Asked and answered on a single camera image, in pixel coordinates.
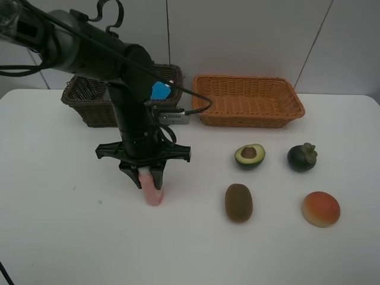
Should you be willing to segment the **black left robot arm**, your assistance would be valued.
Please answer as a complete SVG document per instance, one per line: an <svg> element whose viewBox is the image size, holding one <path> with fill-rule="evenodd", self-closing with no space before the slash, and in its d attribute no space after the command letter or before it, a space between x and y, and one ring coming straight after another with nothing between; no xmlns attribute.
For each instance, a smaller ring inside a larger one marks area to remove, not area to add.
<svg viewBox="0 0 380 285"><path fill-rule="evenodd" d="M101 144L98 158L118 159L119 168L141 187L140 170L147 169L161 189L166 162L190 160L191 149L178 145L174 133L159 122L151 104L154 62L140 45L122 42L100 30L78 11L45 13L27 1L1 2L1 39L38 53L40 65L3 65L1 75L23 77L56 69L106 83L119 142Z"/></svg>

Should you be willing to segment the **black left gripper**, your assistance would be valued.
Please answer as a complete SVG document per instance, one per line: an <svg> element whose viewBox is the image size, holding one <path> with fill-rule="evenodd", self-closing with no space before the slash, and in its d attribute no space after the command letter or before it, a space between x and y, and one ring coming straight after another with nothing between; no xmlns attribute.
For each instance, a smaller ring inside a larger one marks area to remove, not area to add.
<svg viewBox="0 0 380 285"><path fill-rule="evenodd" d="M191 160L191 148L176 143L176 136L168 128L154 128L151 132L128 133L119 131L121 140L108 144L100 144L96 148L98 159L111 157L131 166L120 166L119 170L126 174L142 189L139 172L136 167L151 166L150 173L157 190L162 189L165 166L153 166L170 159Z"/></svg>

